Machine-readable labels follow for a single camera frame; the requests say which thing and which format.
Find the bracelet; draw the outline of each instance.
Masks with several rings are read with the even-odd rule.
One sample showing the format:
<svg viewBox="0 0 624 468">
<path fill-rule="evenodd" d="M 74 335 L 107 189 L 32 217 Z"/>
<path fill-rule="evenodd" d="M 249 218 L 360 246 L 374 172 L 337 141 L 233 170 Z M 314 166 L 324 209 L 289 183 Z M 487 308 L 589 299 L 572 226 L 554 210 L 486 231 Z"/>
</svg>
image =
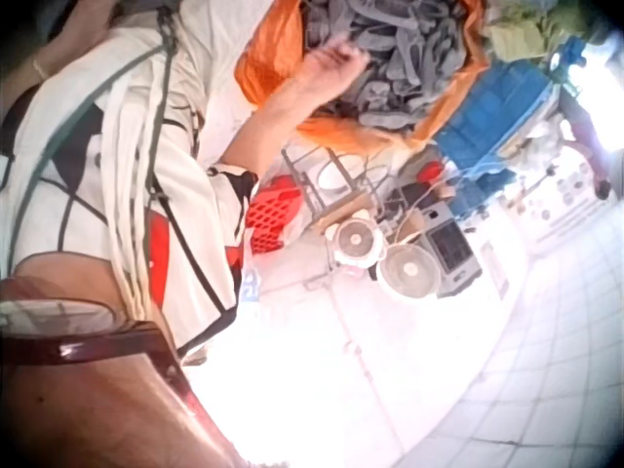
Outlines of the bracelet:
<svg viewBox="0 0 624 468">
<path fill-rule="evenodd" d="M 50 78 L 50 75 L 46 72 L 46 70 L 43 69 L 43 67 L 35 57 L 32 58 L 32 67 L 39 74 L 41 81 L 46 81 L 48 78 Z"/>
</svg>

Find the blue container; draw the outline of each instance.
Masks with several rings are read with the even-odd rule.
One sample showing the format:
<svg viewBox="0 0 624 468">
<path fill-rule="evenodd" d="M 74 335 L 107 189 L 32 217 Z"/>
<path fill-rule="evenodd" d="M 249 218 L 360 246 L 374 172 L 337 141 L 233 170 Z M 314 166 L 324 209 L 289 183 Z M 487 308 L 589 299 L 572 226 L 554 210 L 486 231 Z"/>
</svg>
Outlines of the blue container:
<svg viewBox="0 0 624 468">
<path fill-rule="evenodd" d="M 496 151 L 552 93 L 553 83 L 528 60 L 496 61 L 482 73 L 434 136 L 442 153 L 476 179 L 505 168 Z"/>
</svg>

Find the cable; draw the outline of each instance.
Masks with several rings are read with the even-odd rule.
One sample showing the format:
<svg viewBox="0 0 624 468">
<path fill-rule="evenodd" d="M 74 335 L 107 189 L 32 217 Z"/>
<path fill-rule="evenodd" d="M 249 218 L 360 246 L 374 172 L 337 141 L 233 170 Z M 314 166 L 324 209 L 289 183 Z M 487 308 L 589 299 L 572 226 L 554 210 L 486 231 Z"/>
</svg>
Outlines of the cable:
<svg viewBox="0 0 624 468">
<path fill-rule="evenodd" d="M 480 166 L 480 169 L 484 169 L 487 166 L 493 166 L 496 168 L 500 168 L 500 164 L 499 163 L 485 163 L 483 165 Z M 399 224 L 399 227 L 396 229 L 395 234 L 394 234 L 394 238 L 392 243 L 390 244 L 390 247 L 397 245 L 397 239 L 399 238 L 399 233 L 401 232 L 401 229 L 403 229 L 403 227 L 405 226 L 406 222 L 408 222 L 408 219 L 410 218 L 411 213 L 417 208 L 417 205 L 423 201 L 425 199 L 425 197 L 427 195 L 429 195 L 437 186 L 442 185 L 443 183 L 447 183 L 449 180 L 451 180 L 452 178 L 456 178 L 457 176 L 460 176 L 459 180 L 463 180 L 464 176 L 461 176 L 463 174 L 467 174 L 469 172 L 474 171 L 475 168 L 470 168 L 470 169 L 464 169 L 464 170 L 460 170 L 457 173 L 454 173 L 452 175 L 449 175 L 448 177 L 444 177 L 441 178 L 440 180 L 438 180 L 436 183 L 433 183 L 428 189 L 427 191 L 420 196 L 420 198 L 418 198 L 415 202 L 413 202 L 409 208 L 406 210 L 405 214 L 404 214 L 404 218 L 403 221 L 401 221 L 401 223 Z"/>
</svg>

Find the skin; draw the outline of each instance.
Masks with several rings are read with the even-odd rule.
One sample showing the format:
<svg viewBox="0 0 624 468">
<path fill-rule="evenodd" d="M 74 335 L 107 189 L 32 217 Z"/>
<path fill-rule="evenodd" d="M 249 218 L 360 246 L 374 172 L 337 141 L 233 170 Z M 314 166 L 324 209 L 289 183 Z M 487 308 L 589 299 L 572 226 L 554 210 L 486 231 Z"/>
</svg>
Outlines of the skin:
<svg viewBox="0 0 624 468">
<path fill-rule="evenodd" d="M 101 21 L 94 9 L 101 7 Z M 114 1 L 81 0 L 63 33 L 37 53 L 49 72 L 62 69 L 105 35 Z M 299 70 L 243 126 L 221 161 L 262 177 L 290 133 L 314 109 L 343 93 L 369 58 L 345 36 L 305 57 Z M 2 86 L 3 115 L 40 77 L 27 60 Z M 14 274 L 44 296 L 75 297 L 123 308 L 110 264 L 67 253 L 25 260 Z M 161 320 L 156 315 L 156 322 Z M 159 323 L 166 333 L 167 326 Z M 16 445 L 50 467 L 247 466 L 209 436 L 143 357 L 64 367 L 11 369 L 4 382 L 2 424 Z"/>
</svg>

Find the red crate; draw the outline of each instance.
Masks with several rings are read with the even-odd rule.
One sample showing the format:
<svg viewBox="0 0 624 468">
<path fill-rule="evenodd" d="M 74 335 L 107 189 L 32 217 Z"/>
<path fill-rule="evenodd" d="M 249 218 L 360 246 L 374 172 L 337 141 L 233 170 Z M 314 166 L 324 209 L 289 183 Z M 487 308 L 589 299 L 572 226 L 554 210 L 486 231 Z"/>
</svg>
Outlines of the red crate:
<svg viewBox="0 0 624 468">
<path fill-rule="evenodd" d="M 247 212 L 245 225 L 253 228 L 252 252 L 265 254 L 284 246 L 280 235 L 301 208 L 303 195 L 289 175 L 278 175 L 258 191 Z"/>
</svg>

